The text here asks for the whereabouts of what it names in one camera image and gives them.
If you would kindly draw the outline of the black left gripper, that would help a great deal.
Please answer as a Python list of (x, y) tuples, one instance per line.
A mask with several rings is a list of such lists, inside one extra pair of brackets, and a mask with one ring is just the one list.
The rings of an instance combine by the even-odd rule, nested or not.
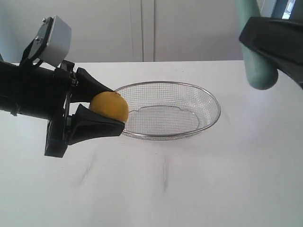
[(104, 117), (81, 104), (69, 115), (70, 102), (90, 103), (99, 93), (113, 92), (83, 68), (74, 73), (74, 66), (73, 62), (64, 60), (54, 70), (37, 67), (27, 73), (18, 113), (48, 121), (45, 156), (62, 158), (70, 145), (117, 137), (125, 128), (124, 122)]

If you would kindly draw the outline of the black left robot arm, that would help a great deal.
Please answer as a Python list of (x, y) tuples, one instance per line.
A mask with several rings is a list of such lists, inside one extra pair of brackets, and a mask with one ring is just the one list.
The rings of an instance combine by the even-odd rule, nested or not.
[(94, 113), (81, 103), (110, 89), (85, 69), (64, 61), (55, 70), (32, 64), (0, 64), (0, 108), (12, 115), (47, 119), (45, 156), (63, 157), (69, 145), (120, 136), (125, 124)]

